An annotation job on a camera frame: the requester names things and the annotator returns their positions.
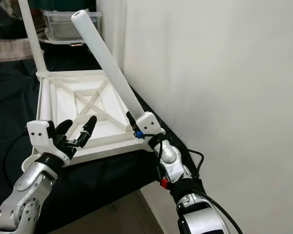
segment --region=white tube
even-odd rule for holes
[[[52,120],[50,82],[46,78],[42,80],[40,120]]]
[[[19,5],[20,5],[21,15],[25,25],[26,33],[29,39],[30,48],[33,53],[34,61],[37,67],[37,73],[38,74],[46,73],[47,68],[44,63],[43,55],[39,45],[33,18],[31,17],[28,2],[27,0],[19,0]]]
[[[78,11],[71,20],[131,115],[138,119],[144,111],[88,14],[84,10]]]

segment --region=clear plastic container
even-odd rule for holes
[[[77,29],[70,20],[75,12],[45,11],[42,10],[44,21],[48,29],[48,37],[53,41],[82,41]],[[101,12],[88,12],[94,26],[101,33]]]

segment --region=black cable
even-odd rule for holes
[[[13,189],[13,185],[12,182],[10,181],[7,171],[6,171],[6,159],[12,149],[12,147],[15,145],[15,143],[20,139],[20,137],[25,136],[27,134],[27,131],[24,131],[20,134],[17,135],[17,137],[14,138],[14,140],[11,142],[11,144],[9,145],[7,151],[5,152],[5,155],[3,156],[3,160],[2,160],[2,172],[4,175],[4,178],[6,180],[6,183],[8,184],[9,188],[12,190]]]
[[[204,197],[206,200],[210,201],[215,207],[217,207],[225,216],[226,218],[232,223],[234,228],[237,230],[239,234],[243,234],[242,230],[240,229],[239,225],[234,221],[234,219],[228,214],[228,212],[221,206],[219,205],[216,201],[214,201],[211,197],[207,196],[205,193],[202,193],[196,189],[189,188],[189,190],[193,193],[196,193],[202,197]]]
[[[204,162],[204,155],[198,151],[195,151],[195,150],[190,150],[190,149],[187,149],[187,148],[184,148],[185,150],[191,152],[191,153],[194,153],[194,154],[197,154],[199,156],[201,156],[201,161],[199,162],[199,164],[197,165],[197,168],[196,168],[196,174],[197,174],[197,177],[200,176],[200,169],[201,169],[201,166]]]
[[[162,157],[162,152],[163,152],[163,142],[162,140],[159,138],[158,135],[155,134],[142,134],[143,137],[155,137],[159,140],[160,142],[160,151],[158,152],[158,156],[157,156],[157,172],[158,172],[158,176],[159,176],[159,181],[163,178],[162,174],[161,174],[161,165],[160,165],[160,161],[161,161],[161,157]]]

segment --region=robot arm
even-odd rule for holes
[[[67,140],[65,133],[72,121],[66,120],[54,128],[52,121],[27,123],[30,142],[40,153],[16,181],[11,195],[0,206],[0,234],[32,234],[41,207],[65,167],[76,152],[89,140],[97,118],[92,116],[83,126],[77,140]]]
[[[134,120],[127,117],[137,138],[144,138],[158,155],[159,181],[162,187],[170,190],[179,216],[178,227],[181,234],[229,234],[229,230],[214,204],[207,199],[202,181],[193,178],[189,169],[182,164],[180,151],[165,138],[155,115],[146,112]]]

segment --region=blue connector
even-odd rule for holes
[[[138,139],[142,139],[142,138],[143,138],[143,132],[141,132],[141,131],[137,131],[137,132],[136,132],[136,137],[137,137]]]

